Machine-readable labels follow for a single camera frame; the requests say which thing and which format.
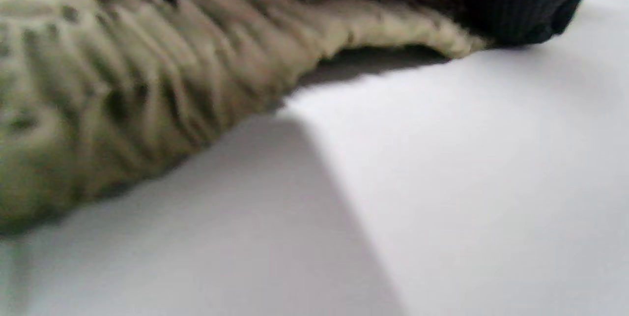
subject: white surface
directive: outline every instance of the white surface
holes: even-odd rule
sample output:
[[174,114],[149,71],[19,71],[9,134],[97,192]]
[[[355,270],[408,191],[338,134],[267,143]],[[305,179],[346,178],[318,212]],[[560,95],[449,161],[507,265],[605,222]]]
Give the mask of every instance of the white surface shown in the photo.
[[541,47],[324,67],[374,73],[29,237],[25,314],[629,314],[628,25],[586,0]]

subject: white bedsheet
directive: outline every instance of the white bedsheet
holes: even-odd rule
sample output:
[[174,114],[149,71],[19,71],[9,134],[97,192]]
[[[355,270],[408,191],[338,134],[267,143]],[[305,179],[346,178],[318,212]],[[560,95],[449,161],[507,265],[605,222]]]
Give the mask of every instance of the white bedsheet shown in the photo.
[[585,0],[538,47],[419,57],[327,65],[279,114],[31,234],[2,259],[14,311],[629,314],[629,0]]

